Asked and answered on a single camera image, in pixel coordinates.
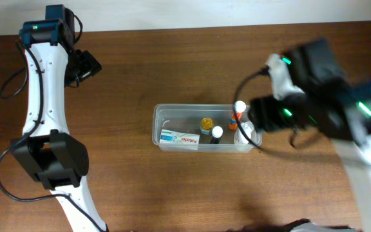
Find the white spray bottle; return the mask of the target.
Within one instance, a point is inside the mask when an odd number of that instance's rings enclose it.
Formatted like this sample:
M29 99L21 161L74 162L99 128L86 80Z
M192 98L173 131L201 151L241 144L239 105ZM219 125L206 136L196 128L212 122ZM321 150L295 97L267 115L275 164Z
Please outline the white spray bottle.
M237 129L234 134L234 143L236 145L248 144L249 140L245 136L251 139L254 131L254 124L250 121L241 123L241 127L242 129Z

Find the orange tube white cap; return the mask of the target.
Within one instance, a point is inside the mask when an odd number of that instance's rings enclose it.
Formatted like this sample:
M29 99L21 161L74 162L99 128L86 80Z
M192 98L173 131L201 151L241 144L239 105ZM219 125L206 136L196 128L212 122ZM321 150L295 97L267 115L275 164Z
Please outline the orange tube white cap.
M234 103L233 113L229 122L229 129L234 131L237 129L237 121L242 118L244 111L246 110L247 105L243 101L236 101Z

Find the dark brown syrup bottle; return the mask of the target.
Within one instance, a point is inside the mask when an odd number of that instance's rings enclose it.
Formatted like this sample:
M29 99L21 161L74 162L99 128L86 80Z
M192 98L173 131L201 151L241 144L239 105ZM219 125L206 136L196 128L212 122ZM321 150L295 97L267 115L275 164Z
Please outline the dark brown syrup bottle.
M221 138L222 138L222 135L223 135L223 129L221 126L215 126L212 130L211 130L211 138L210 138L210 141L209 143L210 144L219 144L220 141L221 141Z

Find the gold lid balm jar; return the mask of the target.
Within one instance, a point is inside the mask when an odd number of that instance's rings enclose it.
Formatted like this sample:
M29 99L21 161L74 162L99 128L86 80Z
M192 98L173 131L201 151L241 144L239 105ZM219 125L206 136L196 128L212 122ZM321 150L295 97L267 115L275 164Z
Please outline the gold lid balm jar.
M203 118L200 122L200 132L204 135L210 134L213 127L214 127L214 122L212 118L206 117L206 118Z

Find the white Panadol medicine box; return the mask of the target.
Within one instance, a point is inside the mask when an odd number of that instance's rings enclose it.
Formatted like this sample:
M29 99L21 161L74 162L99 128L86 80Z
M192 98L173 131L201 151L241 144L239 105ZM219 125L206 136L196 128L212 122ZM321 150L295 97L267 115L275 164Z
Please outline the white Panadol medicine box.
M181 133L163 129L160 134L159 143L174 144L178 148L197 150L200 136L192 133Z

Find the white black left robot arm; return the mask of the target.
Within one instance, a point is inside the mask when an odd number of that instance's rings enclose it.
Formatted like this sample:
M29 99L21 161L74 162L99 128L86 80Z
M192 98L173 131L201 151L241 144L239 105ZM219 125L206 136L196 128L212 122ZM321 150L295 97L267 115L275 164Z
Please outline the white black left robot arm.
M80 19L64 5L48 5L45 18L25 22L18 46L25 61L28 108L22 136L9 152L56 198L74 231L107 231L88 188L85 145L70 135L64 90L101 71L89 51L76 50Z

